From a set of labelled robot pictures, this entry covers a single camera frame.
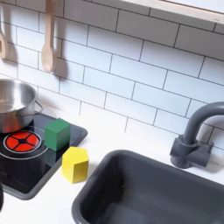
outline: stove burner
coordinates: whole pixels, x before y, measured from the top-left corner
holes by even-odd
[[[14,153],[28,153],[35,151],[40,145],[40,136],[29,130],[21,130],[16,133],[9,134],[4,139],[5,148]]]

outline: wooden spatula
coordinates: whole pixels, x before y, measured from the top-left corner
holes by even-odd
[[[0,58],[1,59],[5,59],[6,58],[6,53],[7,53],[7,40],[3,34],[2,31],[2,24],[0,21]]]
[[[45,44],[41,58],[44,69],[50,73],[56,66],[56,54],[53,48],[55,0],[45,0]]]

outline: sink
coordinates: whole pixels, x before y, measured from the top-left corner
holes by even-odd
[[[224,224],[224,186],[116,150],[84,185],[72,213],[77,224]]]

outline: green block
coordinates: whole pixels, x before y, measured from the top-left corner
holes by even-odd
[[[45,146],[59,151],[70,142],[71,124],[62,119],[57,119],[45,126]]]

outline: yellow block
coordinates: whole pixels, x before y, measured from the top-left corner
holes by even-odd
[[[88,176],[87,150],[70,147],[62,157],[62,175],[72,184],[86,180]]]

